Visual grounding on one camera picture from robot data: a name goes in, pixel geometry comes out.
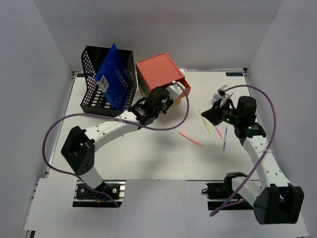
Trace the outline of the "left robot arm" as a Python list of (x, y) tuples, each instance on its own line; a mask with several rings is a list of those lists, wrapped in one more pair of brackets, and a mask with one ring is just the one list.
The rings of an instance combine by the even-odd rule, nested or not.
[(89, 194), (99, 198), (105, 191), (104, 182), (94, 167), (95, 152), (118, 137), (153, 123), (181, 94), (182, 90), (176, 84), (167, 88), (156, 87), (147, 98), (139, 100), (112, 120), (86, 129), (79, 126), (71, 129), (61, 154), (74, 173), (88, 185)]

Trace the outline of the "yellow thin pen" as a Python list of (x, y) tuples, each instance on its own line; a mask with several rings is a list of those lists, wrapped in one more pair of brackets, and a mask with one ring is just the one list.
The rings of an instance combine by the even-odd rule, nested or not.
[(199, 112), (199, 115), (200, 115), (200, 117), (201, 117), (201, 119), (202, 119), (202, 121), (203, 121), (203, 123), (204, 123), (204, 125), (205, 125), (205, 127), (206, 127), (207, 132), (208, 132), (209, 134), (211, 134), (211, 130), (210, 130), (210, 128), (209, 128), (209, 126), (208, 126), (208, 124), (207, 124), (205, 118), (202, 116), (201, 111), (199, 110), (198, 112)]

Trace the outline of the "salmon top drawer box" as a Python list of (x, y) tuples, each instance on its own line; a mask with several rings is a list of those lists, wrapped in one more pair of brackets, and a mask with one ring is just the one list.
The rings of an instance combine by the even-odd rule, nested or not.
[(149, 93), (156, 87), (167, 87), (175, 80), (185, 86), (187, 95), (190, 94), (190, 85), (168, 53), (137, 62), (136, 71), (137, 78), (142, 79)]

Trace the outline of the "blue plastic folder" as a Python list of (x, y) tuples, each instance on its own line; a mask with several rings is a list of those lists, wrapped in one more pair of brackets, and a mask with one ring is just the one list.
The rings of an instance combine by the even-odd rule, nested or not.
[(111, 46), (105, 60), (99, 67), (95, 81), (114, 110), (125, 110), (129, 79), (115, 44)]

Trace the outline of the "orange thin pen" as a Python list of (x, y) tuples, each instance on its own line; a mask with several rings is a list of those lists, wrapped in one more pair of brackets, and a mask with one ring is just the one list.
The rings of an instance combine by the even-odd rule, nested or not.
[(196, 144), (197, 146), (203, 148), (203, 145), (201, 143), (199, 143), (198, 141), (190, 138), (188, 135), (182, 133), (182, 132), (178, 132), (179, 135), (181, 135), (182, 137), (186, 138), (187, 140), (191, 141), (192, 143)]

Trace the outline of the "green drawer box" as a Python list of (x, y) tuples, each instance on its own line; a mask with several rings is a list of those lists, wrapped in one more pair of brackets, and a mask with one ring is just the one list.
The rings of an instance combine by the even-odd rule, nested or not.
[(146, 86), (145, 86), (145, 84), (144, 84), (144, 82), (142, 81), (141, 78), (138, 78), (138, 84), (140, 84), (140, 85), (142, 86), (142, 88), (143, 88), (145, 91), (148, 92), (148, 90), (147, 90), (147, 88), (146, 88)]

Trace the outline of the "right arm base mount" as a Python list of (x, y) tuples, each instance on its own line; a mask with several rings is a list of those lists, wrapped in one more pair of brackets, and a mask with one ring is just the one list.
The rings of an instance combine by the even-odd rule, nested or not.
[[(213, 211), (219, 207), (229, 196), (223, 182), (210, 182), (206, 183), (206, 187), (201, 190), (201, 194), (207, 197), (208, 210)], [(239, 194), (235, 195), (229, 204), (234, 202), (240, 202), (237, 205), (226, 205), (224, 210), (253, 210), (253, 207), (246, 201), (242, 202), (243, 197)]]

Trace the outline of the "clear paperclip jar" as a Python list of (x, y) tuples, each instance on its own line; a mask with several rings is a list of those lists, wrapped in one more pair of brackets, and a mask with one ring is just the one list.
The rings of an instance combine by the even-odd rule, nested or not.
[(211, 99), (211, 104), (213, 105), (218, 100), (222, 100), (222, 96), (218, 93), (215, 93)]

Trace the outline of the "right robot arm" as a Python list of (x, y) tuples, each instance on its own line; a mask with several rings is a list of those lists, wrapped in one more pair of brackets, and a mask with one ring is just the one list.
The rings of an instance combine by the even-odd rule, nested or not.
[(226, 122), (234, 127), (234, 133), (248, 153), (261, 185), (248, 180), (245, 173), (228, 173), (224, 179), (224, 193), (231, 198), (238, 194), (253, 208), (255, 218), (261, 225), (297, 223), (304, 200), (304, 192), (293, 186), (283, 174), (273, 154), (267, 149), (268, 140), (262, 126), (256, 122), (257, 103), (253, 97), (241, 96), (237, 107), (214, 102), (202, 116), (213, 125)]

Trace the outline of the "yellow bottom drawer box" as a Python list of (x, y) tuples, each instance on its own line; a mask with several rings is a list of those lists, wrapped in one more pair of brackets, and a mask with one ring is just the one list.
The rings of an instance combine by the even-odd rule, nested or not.
[[(147, 91), (145, 91), (143, 88), (142, 88), (142, 86), (140, 85), (140, 84), (138, 84), (138, 88), (139, 88), (139, 91), (140, 91), (140, 93), (141, 93), (141, 95), (143, 96), (143, 97), (147, 97), (149, 94), (148, 94), (148, 92)], [(180, 104), (181, 103), (181, 98), (178, 98), (174, 103), (173, 103), (173, 105), (178, 105), (178, 104)]]

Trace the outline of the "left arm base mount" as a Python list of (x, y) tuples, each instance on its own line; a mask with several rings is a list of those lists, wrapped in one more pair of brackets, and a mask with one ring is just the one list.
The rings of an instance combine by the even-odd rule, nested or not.
[(126, 181), (104, 180), (98, 188), (100, 192), (93, 192), (77, 182), (74, 192), (72, 207), (81, 208), (119, 208), (124, 199)]

